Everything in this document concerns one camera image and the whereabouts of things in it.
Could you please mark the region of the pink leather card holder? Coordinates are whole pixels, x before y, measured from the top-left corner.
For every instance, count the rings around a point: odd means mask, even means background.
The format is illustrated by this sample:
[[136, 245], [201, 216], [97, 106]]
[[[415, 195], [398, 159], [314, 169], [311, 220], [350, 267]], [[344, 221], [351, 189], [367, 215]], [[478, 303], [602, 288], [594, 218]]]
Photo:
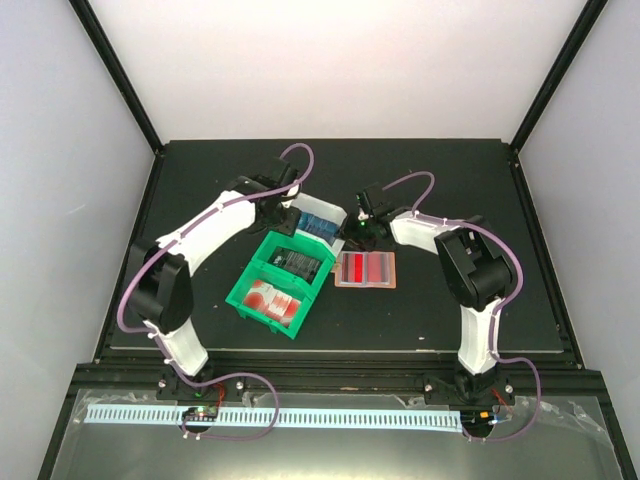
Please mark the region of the pink leather card holder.
[[395, 289], [397, 284], [393, 252], [343, 251], [332, 272], [338, 288]]

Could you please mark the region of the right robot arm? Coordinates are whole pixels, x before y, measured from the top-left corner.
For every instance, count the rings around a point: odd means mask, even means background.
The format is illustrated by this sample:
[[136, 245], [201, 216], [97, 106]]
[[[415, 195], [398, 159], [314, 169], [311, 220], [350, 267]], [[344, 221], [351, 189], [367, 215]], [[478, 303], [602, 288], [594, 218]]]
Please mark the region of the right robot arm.
[[438, 256], [461, 312], [461, 340], [450, 387], [463, 402], [479, 402], [497, 377], [501, 311], [523, 285], [514, 252], [479, 215], [446, 219], [397, 207], [378, 184], [358, 192], [356, 200], [357, 211], [340, 230], [345, 242], [364, 251], [409, 246]]

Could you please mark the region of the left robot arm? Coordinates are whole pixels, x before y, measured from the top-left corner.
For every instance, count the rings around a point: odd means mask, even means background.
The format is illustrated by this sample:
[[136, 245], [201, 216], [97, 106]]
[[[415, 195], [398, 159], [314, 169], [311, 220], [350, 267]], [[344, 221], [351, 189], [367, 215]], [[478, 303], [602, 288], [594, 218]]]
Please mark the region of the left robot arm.
[[176, 230], [154, 241], [137, 241], [129, 261], [137, 269], [117, 307], [125, 333], [144, 333], [157, 343], [165, 362], [181, 373], [179, 386], [193, 399], [214, 388], [204, 368], [208, 353], [191, 319], [192, 277], [202, 263], [236, 234], [250, 228], [283, 227], [291, 234], [300, 212], [291, 206], [299, 193], [298, 171], [276, 158], [266, 172], [240, 176], [211, 205]]

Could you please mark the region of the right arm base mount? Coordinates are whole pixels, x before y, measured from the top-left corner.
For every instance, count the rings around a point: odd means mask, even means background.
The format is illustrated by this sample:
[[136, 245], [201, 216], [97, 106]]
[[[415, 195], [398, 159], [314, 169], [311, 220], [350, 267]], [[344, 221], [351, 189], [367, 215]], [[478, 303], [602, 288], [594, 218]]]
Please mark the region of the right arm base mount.
[[495, 393], [504, 394], [509, 378], [499, 367], [482, 374], [471, 374], [463, 367], [430, 370], [422, 375], [423, 391], [430, 400], [443, 400], [449, 405], [491, 406]]

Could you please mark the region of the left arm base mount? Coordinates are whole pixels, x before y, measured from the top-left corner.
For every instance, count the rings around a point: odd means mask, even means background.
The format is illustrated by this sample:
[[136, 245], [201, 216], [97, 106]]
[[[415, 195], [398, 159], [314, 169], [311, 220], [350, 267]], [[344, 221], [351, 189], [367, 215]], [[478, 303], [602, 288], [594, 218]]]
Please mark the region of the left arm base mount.
[[244, 392], [248, 378], [233, 377], [208, 386], [193, 387], [184, 382], [171, 366], [164, 368], [156, 387], [158, 400], [173, 401], [178, 405], [218, 405], [238, 400]]

